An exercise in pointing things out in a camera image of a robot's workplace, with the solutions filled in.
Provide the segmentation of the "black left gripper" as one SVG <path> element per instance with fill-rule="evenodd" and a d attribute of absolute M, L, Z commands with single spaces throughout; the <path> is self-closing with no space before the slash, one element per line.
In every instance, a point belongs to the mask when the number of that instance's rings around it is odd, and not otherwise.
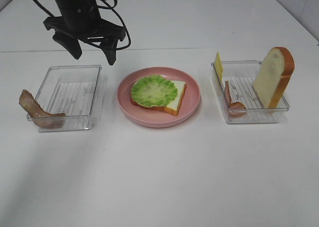
<path fill-rule="evenodd" d="M 114 10 L 118 1 L 55 0 L 55 2 L 61 16 L 50 16 L 44 21 L 47 30 L 56 30 L 53 40 L 63 46 L 75 59 L 79 59 L 82 49 L 78 39 L 100 36 L 106 38 L 100 43 L 100 49 L 108 64 L 113 65 L 116 61 L 117 39 L 124 40 L 126 28 L 102 19 L 99 9 Z"/>

